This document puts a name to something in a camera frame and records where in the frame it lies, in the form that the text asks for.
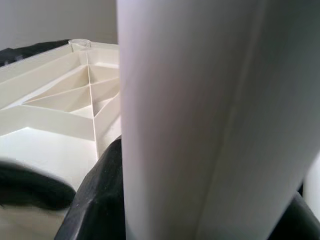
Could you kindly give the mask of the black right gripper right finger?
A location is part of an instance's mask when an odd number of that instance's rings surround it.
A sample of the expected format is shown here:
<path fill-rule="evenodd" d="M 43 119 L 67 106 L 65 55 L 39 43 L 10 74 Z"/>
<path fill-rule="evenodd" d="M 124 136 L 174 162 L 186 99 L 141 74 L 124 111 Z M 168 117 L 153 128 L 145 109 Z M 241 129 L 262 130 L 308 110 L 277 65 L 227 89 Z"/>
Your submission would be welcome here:
<path fill-rule="evenodd" d="M 320 240 L 320 221 L 298 192 L 267 240 Z"/>

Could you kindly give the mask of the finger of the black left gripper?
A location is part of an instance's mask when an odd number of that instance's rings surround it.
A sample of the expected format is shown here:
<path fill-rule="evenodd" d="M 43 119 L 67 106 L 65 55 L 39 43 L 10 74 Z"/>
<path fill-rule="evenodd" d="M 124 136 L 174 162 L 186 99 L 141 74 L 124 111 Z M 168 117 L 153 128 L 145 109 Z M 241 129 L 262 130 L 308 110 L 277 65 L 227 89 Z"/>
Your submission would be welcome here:
<path fill-rule="evenodd" d="M 69 184 L 9 161 L 0 161 L 0 206 L 67 209 L 76 191 Z"/>

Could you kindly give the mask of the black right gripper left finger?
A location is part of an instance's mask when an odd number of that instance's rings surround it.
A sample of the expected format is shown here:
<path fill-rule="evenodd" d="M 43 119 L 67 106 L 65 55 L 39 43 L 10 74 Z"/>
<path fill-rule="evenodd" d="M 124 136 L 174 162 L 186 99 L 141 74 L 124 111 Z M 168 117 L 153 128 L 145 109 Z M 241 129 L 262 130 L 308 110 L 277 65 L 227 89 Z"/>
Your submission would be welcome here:
<path fill-rule="evenodd" d="M 83 179 L 54 240 L 126 240 L 121 137 Z"/>

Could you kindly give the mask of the black tablecloth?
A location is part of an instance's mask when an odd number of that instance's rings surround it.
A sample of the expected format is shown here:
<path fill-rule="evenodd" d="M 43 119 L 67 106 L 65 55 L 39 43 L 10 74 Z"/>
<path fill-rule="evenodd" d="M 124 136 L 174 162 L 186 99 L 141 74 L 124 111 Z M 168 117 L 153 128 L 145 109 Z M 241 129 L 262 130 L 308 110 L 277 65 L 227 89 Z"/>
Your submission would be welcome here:
<path fill-rule="evenodd" d="M 58 41 L 40 42 L 19 48 L 2 49 L 0 50 L 0 67 L 47 52 L 49 50 L 53 50 L 68 43 L 68 39 L 63 39 Z"/>

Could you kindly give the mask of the white plastic table top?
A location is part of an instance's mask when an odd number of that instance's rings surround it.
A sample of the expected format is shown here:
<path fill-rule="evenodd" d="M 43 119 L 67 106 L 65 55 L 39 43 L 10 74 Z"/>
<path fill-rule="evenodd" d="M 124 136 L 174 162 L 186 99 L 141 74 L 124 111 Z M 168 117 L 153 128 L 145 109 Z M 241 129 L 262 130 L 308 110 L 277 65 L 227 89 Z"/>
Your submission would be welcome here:
<path fill-rule="evenodd" d="M 0 67 L 0 159 L 73 188 L 121 135 L 119 47 L 72 40 Z"/>

